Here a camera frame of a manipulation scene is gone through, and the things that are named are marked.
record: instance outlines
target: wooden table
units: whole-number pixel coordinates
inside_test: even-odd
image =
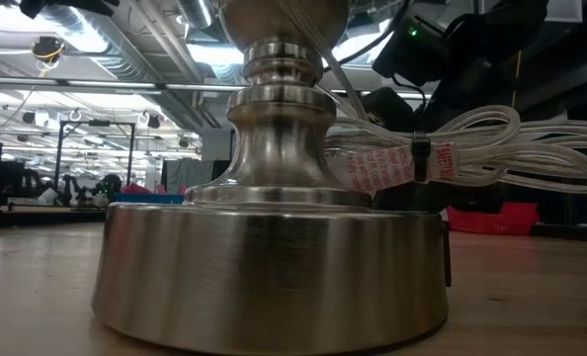
[[[0,356],[188,355],[90,310],[101,224],[0,230]],[[450,318],[396,355],[587,355],[587,242],[452,235]]]

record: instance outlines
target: table surface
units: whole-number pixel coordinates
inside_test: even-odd
[[[0,230],[0,356],[190,355],[121,336],[90,309],[102,225]],[[587,355],[587,242],[453,233],[450,316],[390,354]]]

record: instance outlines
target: blue object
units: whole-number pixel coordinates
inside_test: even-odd
[[[159,194],[116,194],[118,203],[149,203],[149,204],[182,204],[183,195],[159,195]]]

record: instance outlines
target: air duct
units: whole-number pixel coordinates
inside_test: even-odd
[[[214,22],[214,8],[210,0],[177,0],[177,7],[193,29],[205,29]]]
[[[94,15],[66,6],[48,6],[40,16],[71,46],[84,52],[102,52],[111,57],[93,58],[98,65],[121,81],[161,82],[162,76],[146,61],[125,34],[105,16]],[[195,109],[176,93],[144,97],[159,105],[180,129],[199,133],[203,122]]]

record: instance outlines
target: black zip tie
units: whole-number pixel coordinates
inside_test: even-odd
[[[414,161],[414,181],[424,184],[428,180],[428,158],[432,153],[432,141],[422,131],[414,132],[412,137],[412,160]]]

